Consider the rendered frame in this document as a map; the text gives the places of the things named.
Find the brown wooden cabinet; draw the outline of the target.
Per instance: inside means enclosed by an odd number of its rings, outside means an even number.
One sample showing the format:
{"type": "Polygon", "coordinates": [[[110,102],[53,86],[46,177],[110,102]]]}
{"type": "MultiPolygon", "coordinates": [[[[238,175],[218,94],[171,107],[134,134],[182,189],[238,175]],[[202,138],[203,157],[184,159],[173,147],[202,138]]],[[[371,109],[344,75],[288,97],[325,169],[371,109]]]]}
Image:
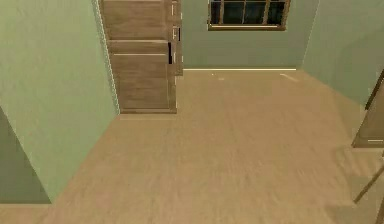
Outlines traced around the brown wooden cabinet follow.
{"type": "Polygon", "coordinates": [[[352,142],[353,148],[384,148],[384,69],[365,105],[365,117],[352,142]]]}

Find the wooden framed window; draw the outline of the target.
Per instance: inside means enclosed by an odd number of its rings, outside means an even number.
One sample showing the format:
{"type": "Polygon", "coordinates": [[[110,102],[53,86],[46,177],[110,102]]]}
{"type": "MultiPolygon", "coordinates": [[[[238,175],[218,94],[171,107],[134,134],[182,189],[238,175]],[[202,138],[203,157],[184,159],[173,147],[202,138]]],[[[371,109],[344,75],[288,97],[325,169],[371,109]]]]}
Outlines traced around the wooden framed window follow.
{"type": "Polygon", "coordinates": [[[291,0],[209,0],[210,31],[285,31],[291,0]]]}

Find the brown wooden room door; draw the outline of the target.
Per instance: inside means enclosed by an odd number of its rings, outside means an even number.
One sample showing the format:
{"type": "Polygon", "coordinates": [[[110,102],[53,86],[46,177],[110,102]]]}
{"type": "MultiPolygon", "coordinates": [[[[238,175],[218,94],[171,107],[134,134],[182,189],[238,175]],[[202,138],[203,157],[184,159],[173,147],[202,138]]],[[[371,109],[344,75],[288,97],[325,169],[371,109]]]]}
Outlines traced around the brown wooden room door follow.
{"type": "Polygon", "coordinates": [[[120,112],[175,114],[172,0],[99,0],[99,7],[120,112]]]}

